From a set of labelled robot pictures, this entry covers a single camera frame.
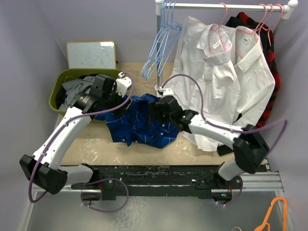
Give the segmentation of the blue plaid shirt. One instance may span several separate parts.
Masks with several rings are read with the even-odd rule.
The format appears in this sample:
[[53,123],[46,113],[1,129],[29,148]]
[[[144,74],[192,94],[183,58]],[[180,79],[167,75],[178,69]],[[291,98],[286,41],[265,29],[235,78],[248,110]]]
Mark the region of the blue plaid shirt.
[[179,130],[170,122],[160,123],[156,118],[149,122],[149,104],[158,102],[158,97],[147,93],[131,99],[132,105],[122,117],[112,113],[95,116],[96,120],[106,123],[113,142],[123,142],[127,146],[140,143],[162,149],[177,138]]

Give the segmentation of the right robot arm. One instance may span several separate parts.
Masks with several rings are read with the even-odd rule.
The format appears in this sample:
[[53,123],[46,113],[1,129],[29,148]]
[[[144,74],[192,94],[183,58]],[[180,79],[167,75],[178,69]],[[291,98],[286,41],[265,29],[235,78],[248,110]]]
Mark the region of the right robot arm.
[[149,122],[154,119],[159,123],[170,122],[180,131],[211,138],[233,150],[234,158],[223,163],[214,176],[214,183],[219,188],[226,188],[231,179],[242,173],[256,173],[269,152],[268,145],[254,126],[241,128],[206,119],[196,111],[183,110],[171,95],[149,103]]

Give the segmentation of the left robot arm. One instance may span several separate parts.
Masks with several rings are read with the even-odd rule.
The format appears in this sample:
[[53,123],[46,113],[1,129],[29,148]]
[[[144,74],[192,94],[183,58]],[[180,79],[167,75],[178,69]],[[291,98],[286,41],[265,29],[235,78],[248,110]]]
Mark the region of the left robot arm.
[[57,194],[64,186],[83,183],[93,189],[99,184],[99,171],[89,164],[64,167],[61,162],[81,131],[97,115],[122,114],[129,105],[134,83],[127,72],[117,78],[99,74],[92,85],[72,99],[62,121],[47,140],[32,155],[23,155],[20,166],[29,180],[28,196],[31,202],[32,186],[45,193]]

